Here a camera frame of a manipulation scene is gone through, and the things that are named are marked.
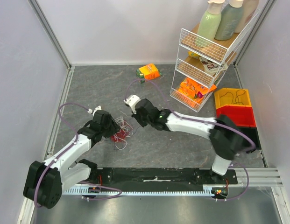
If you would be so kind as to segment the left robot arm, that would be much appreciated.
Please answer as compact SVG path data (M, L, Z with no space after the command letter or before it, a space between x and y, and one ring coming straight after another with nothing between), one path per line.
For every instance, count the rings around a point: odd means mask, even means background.
M83 160L74 164L103 138L109 138L120 130L110 113L93 112L93 118L76 131L74 138L60 151L43 162L34 161L28 169L23 196L35 206L53 208L63 192L73 185L86 181L94 183L98 178L95 163Z

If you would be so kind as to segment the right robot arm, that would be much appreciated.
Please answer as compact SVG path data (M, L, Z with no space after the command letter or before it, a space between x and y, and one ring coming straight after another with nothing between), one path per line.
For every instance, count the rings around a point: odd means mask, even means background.
M255 143L245 135L226 115L218 118L202 118L184 115L170 109L159 110L148 99L131 95L124 100L131 108L132 117L142 126L152 126L159 131L194 134L211 141L215 159L209 172L213 183L221 183L226 172L241 151L252 151Z

